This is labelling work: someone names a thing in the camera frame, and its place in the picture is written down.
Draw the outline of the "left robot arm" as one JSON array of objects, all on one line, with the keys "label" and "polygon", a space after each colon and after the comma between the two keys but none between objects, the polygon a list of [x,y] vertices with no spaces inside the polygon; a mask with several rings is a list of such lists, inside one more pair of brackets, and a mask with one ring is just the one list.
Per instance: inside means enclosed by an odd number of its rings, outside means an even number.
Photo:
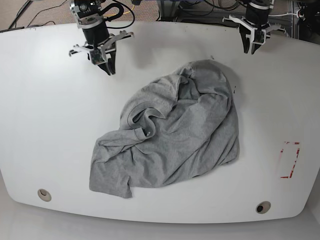
[{"label": "left robot arm", "polygon": [[222,21],[238,24],[245,54],[251,52],[253,55],[271,37],[272,31],[287,32],[280,24],[269,23],[268,18],[272,8],[269,0],[246,0],[243,5],[246,8],[244,17],[229,15]]}]

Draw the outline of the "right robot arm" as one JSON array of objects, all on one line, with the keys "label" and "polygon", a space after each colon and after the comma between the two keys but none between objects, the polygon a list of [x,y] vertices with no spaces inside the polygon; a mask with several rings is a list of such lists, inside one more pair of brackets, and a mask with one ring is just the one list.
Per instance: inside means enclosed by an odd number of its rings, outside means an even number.
[{"label": "right robot arm", "polygon": [[117,42],[134,36],[133,32],[121,30],[119,34],[109,33],[106,22],[120,18],[124,6],[113,2],[102,8],[103,0],[72,0],[70,11],[77,27],[82,30],[85,44],[74,45],[69,51],[71,57],[77,53],[86,53],[88,60],[109,76],[116,73]]}]

